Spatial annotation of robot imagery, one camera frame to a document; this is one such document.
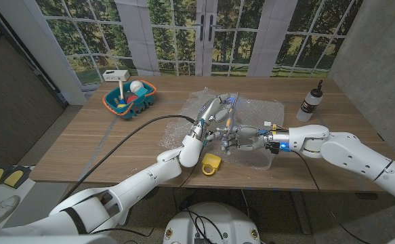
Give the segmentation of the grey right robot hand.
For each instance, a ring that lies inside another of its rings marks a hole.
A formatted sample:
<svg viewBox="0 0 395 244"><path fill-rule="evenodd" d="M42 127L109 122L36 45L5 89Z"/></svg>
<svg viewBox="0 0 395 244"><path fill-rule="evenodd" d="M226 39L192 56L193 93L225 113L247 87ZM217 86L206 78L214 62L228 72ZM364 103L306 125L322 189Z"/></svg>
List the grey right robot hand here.
<svg viewBox="0 0 395 244"><path fill-rule="evenodd" d="M250 125L235 125L217 128L211 132L206 141L220 139L221 150L230 155L233 150L257 150L259 148L271 149L279 143L272 140L268 130L260 130Z"/></svg>

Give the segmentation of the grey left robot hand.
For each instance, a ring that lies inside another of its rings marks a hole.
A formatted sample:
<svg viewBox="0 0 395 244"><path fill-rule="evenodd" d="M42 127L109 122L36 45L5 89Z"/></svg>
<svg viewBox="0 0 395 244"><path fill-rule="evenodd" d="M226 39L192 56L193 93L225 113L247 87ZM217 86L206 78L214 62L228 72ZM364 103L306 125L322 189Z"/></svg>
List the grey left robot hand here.
<svg viewBox="0 0 395 244"><path fill-rule="evenodd" d="M234 125L234 108L236 106L238 94L232 96L230 94L222 94L208 100L201 107L196 121L194 122L189 136L199 140L203 144L206 137L210 134L208 127L212 122L224 122L225 126Z"/></svg>

